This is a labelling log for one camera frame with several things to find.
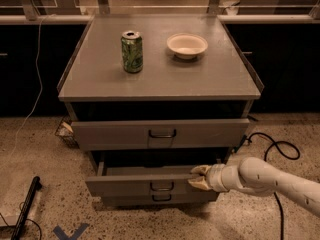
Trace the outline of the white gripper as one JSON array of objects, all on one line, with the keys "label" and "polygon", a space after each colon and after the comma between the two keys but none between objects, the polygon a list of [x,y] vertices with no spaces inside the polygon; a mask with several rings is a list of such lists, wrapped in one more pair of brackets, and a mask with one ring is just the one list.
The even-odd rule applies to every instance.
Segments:
[{"label": "white gripper", "polygon": [[192,187],[204,191],[208,191],[210,186],[215,192],[228,192],[228,189],[223,185],[222,182],[222,171],[224,167],[224,164],[214,164],[212,167],[210,165],[195,166],[191,169],[191,173],[206,175],[207,182],[204,178],[196,178],[189,179],[188,183]]}]

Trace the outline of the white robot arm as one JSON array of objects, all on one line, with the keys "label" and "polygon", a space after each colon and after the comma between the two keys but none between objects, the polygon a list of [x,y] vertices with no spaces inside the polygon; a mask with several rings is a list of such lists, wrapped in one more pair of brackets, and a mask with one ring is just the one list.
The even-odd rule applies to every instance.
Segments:
[{"label": "white robot arm", "polygon": [[201,190],[238,192],[253,196],[269,196],[279,192],[307,211],[320,217],[320,184],[283,172],[255,157],[238,164],[200,165],[191,170],[188,183]]}]

